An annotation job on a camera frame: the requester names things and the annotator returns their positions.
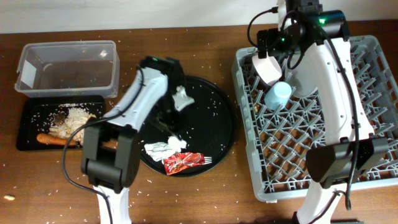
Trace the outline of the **pink bowl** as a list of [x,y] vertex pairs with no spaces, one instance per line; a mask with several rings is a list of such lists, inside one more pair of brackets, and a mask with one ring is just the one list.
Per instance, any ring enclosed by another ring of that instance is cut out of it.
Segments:
[[262,81],[273,86],[282,76],[282,69],[275,57],[259,58],[256,54],[252,56],[252,64]]

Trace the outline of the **white tissue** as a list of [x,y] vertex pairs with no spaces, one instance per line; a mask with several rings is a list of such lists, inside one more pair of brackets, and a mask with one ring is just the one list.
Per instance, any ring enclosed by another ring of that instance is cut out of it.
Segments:
[[179,138],[175,136],[170,136],[167,142],[145,144],[144,149],[152,160],[161,162],[176,153],[181,153],[182,149],[185,149],[186,146],[186,141],[179,140]]

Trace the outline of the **red snack wrapper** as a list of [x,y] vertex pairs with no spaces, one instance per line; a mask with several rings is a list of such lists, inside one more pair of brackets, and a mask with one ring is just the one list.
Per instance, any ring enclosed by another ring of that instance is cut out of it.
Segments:
[[164,160],[165,173],[173,175],[185,169],[205,164],[205,157],[201,153],[176,153]]

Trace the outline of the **grey plate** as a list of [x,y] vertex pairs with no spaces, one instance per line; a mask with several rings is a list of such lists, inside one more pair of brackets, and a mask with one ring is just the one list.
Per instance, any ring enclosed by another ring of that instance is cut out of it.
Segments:
[[317,91],[315,71],[308,56],[304,56],[295,69],[286,68],[285,74],[290,75],[287,83],[295,87],[294,97],[305,98]]

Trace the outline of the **light blue plastic cup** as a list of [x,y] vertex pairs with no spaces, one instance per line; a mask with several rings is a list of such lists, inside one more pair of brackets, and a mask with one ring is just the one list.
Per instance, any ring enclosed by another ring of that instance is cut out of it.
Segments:
[[277,82],[267,92],[264,103],[268,109],[274,111],[279,106],[284,108],[292,94],[291,86],[286,82]]

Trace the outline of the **white plastic fork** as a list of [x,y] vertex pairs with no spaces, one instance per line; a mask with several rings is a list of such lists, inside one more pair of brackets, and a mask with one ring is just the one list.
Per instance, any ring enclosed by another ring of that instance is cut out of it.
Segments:
[[212,163],[212,157],[204,157],[205,164]]

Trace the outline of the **oats and nuts food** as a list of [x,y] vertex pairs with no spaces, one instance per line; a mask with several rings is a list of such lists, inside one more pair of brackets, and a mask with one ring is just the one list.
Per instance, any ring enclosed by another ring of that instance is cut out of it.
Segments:
[[95,118],[95,114],[87,112],[83,108],[69,108],[65,113],[67,118],[62,126],[55,126],[54,123],[49,128],[49,134],[58,138],[68,139],[70,135],[83,126],[90,118]]

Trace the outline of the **brown food lump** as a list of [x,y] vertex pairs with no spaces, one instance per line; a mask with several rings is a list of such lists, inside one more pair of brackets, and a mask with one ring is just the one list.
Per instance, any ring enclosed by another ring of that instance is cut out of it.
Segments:
[[59,113],[58,115],[56,115],[53,123],[55,126],[62,126],[64,124],[66,118],[67,118],[67,116],[65,113]]

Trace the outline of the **orange carrot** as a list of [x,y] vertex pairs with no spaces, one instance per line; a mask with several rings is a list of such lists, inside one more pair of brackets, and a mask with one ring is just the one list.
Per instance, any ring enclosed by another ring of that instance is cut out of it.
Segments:
[[52,136],[50,134],[40,133],[37,135],[36,139],[42,144],[53,144],[53,145],[66,145],[67,140]]

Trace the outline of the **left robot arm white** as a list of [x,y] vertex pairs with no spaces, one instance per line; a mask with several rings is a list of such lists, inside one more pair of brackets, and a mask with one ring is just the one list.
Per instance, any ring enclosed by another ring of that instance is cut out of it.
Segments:
[[185,94],[186,76],[174,58],[147,56],[137,65],[137,75],[119,103],[102,118],[90,118],[74,130],[84,132],[81,171],[89,182],[84,186],[97,195],[101,223],[130,223],[129,188],[136,178],[140,152],[134,141],[144,123],[176,135],[182,111],[194,102]]

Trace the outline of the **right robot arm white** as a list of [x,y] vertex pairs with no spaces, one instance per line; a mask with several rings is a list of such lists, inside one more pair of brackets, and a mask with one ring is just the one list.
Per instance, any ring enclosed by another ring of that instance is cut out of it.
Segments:
[[[292,221],[330,223],[341,198],[351,208],[352,185],[387,153],[388,141],[375,135],[361,104],[343,12],[324,11],[318,1],[279,1],[271,12],[278,26],[257,33],[254,70],[272,99],[317,93],[325,124],[325,144],[305,155],[311,182]],[[294,74],[292,91],[277,91],[286,72]]]

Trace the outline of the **grey dishwasher rack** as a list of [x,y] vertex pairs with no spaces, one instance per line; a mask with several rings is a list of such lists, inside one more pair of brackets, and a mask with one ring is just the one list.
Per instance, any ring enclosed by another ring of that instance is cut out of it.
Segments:
[[[350,39],[351,61],[364,112],[388,151],[361,175],[353,190],[397,184],[397,83],[379,41],[371,35]],[[306,152],[325,143],[317,94],[291,97],[277,111],[264,104],[266,91],[249,61],[252,47],[236,52],[231,69],[243,118],[246,154],[256,198],[262,202],[303,197],[310,184]]]

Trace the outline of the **round black tray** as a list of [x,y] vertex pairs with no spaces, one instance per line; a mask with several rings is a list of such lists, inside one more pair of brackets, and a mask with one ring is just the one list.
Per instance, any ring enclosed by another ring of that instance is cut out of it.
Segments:
[[199,77],[187,76],[184,84],[195,102],[181,112],[175,134],[187,143],[182,152],[202,153],[211,157],[211,163],[185,169],[175,177],[191,177],[212,169],[236,139],[237,117],[226,93]]

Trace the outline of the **clear plastic bin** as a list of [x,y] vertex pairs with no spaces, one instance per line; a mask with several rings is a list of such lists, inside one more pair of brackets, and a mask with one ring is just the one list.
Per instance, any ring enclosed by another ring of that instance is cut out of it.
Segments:
[[115,98],[120,60],[112,40],[46,42],[24,46],[14,89],[30,98]]

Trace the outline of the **black rectangular tray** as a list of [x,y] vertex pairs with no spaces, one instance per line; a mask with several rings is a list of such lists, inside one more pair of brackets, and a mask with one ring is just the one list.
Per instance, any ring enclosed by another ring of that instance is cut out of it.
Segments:
[[37,135],[48,133],[59,113],[68,113],[70,108],[81,108],[100,118],[106,112],[102,96],[63,96],[30,98],[23,107],[16,141],[20,151],[61,150],[63,147],[38,142]]

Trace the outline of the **peanut on table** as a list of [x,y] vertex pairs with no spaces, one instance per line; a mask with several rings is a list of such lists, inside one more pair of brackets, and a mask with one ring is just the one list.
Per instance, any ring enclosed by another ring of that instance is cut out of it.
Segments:
[[4,198],[5,198],[6,200],[9,200],[9,201],[15,200],[15,197],[12,196],[12,195],[5,195]]

